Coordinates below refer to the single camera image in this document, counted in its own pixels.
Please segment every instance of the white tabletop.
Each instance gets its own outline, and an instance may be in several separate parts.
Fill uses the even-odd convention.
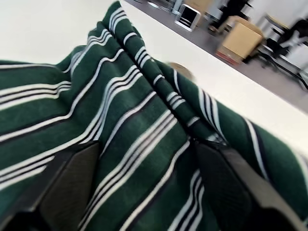
[[[0,59],[58,63],[101,20],[113,0],[0,1]],[[197,84],[308,156],[308,116],[209,53],[121,1],[148,52],[188,68]]]

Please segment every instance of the striped blanket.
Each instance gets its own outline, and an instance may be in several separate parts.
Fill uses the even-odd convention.
[[[153,59],[115,2],[59,64],[1,61],[0,214],[56,152],[99,140],[81,231],[218,231],[191,137],[236,149],[305,221],[306,160]]]

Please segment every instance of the chair leg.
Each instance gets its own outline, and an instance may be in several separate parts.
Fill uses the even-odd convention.
[[[308,90],[308,84],[305,82],[305,80],[303,80],[303,78],[297,74],[297,75],[294,75],[299,81],[302,82],[302,84],[305,86],[305,88]]]

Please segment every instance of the black chair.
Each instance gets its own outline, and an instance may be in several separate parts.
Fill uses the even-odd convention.
[[[280,32],[277,29],[273,28],[272,31],[276,34],[278,34],[279,36],[283,35],[284,31]],[[305,88],[308,90],[308,85],[307,83],[303,80],[303,78],[301,77],[301,75],[299,74],[300,69],[295,67],[294,65],[290,64],[289,62],[287,62],[287,60],[284,58],[287,54],[289,53],[289,49],[288,48],[282,48],[278,42],[272,40],[272,39],[268,39],[267,40],[267,44],[263,45],[260,49],[259,49],[259,57],[262,57],[262,67],[266,68],[268,66],[272,66],[274,68],[274,71],[277,72],[279,69],[281,69],[282,71],[290,74],[291,76],[295,77],[296,79],[298,79],[299,81],[302,82],[302,84],[305,86]],[[281,63],[288,63],[289,65],[292,65],[294,68],[297,68],[298,71],[296,72],[292,72],[290,69],[286,68],[285,66],[283,66]]]

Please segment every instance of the person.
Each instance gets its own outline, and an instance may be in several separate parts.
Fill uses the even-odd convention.
[[[249,0],[229,0],[227,6],[222,7],[222,15],[220,19],[213,22],[208,29],[212,32],[216,30],[228,19],[229,16],[241,16],[241,10],[248,4]]]
[[[277,41],[272,38],[266,40],[265,45],[272,49],[273,58],[280,55],[287,55],[291,48],[301,45],[308,41],[308,18],[298,20],[290,29],[285,29]],[[249,55],[243,62],[250,63],[251,60],[256,58],[259,53]]]

